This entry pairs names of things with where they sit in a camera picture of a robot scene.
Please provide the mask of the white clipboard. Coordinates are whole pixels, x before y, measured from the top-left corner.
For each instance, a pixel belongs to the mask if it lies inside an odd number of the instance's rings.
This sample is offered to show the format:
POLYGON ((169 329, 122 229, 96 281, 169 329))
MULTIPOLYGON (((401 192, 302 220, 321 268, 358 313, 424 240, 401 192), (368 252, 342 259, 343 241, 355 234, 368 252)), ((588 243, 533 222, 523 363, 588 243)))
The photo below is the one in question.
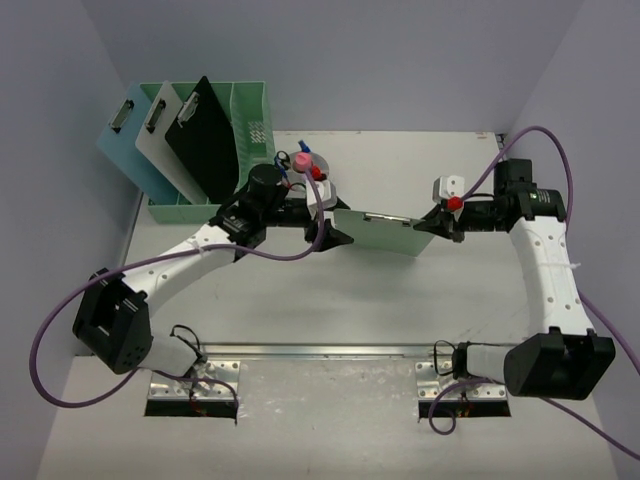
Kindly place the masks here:
POLYGON ((207 202, 207 196, 165 139, 183 102, 169 81, 164 81, 151 103, 135 141, 136 148, 191 204, 207 202))

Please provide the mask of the blue clipboard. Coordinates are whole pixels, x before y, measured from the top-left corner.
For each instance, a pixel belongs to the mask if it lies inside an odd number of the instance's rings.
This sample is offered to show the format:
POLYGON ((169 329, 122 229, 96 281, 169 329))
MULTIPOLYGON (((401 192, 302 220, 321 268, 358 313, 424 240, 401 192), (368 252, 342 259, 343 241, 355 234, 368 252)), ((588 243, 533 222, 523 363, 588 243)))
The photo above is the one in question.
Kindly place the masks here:
POLYGON ((100 134, 99 150, 155 204, 172 204, 176 188, 135 145, 151 100, 138 84, 131 84, 100 134))

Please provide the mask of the black clipboard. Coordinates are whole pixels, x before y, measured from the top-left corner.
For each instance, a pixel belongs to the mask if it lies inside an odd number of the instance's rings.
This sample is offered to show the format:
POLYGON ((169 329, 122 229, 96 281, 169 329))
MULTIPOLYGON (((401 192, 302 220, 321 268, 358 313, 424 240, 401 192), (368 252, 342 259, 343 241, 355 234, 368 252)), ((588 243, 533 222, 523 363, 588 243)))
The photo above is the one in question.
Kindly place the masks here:
POLYGON ((192 89, 165 140, 211 203, 234 194, 240 177, 234 131, 207 77, 192 89))

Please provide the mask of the green clipboard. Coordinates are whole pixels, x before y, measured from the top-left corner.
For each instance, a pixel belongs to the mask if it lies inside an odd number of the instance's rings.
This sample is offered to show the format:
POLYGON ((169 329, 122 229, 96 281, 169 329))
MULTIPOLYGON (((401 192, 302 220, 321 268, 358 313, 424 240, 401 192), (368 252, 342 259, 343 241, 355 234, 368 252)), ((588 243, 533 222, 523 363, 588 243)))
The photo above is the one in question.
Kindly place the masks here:
POLYGON ((333 220, 334 226, 359 247, 411 257, 419 256, 435 238, 415 230, 418 220, 409 217, 336 209, 333 220))

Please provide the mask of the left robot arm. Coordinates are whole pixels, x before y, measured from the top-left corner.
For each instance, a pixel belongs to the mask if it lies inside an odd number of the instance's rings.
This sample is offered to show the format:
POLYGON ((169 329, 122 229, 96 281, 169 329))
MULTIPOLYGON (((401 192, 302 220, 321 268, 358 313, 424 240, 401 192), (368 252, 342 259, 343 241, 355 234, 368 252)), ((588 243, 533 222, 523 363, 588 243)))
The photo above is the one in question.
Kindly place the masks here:
POLYGON ((335 186, 326 176, 303 175, 305 194, 294 197, 276 166, 260 164, 211 219, 159 259, 127 272, 96 272, 82 297, 73 334, 115 374, 159 371, 187 393, 201 390, 208 379, 203 353, 175 335, 155 332, 151 320, 205 275, 256 254, 270 227, 303 229, 312 251, 352 243, 324 214, 342 203, 335 186))

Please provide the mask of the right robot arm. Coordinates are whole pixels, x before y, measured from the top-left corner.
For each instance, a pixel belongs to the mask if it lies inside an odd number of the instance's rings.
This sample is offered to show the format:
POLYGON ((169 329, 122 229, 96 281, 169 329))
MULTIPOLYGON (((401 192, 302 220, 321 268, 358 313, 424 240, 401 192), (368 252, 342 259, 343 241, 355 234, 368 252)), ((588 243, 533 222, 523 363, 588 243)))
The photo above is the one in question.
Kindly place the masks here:
POLYGON ((414 228, 455 243, 468 232, 507 233, 523 275, 530 335, 512 348, 459 343, 446 368, 448 385, 467 393, 486 378, 513 396, 586 399, 616 350, 611 338, 596 333, 579 297, 561 194, 537 186, 528 159, 498 163, 485 200, 465 200, 464 185, 459 176, 435 180, 436 205, 414 228))

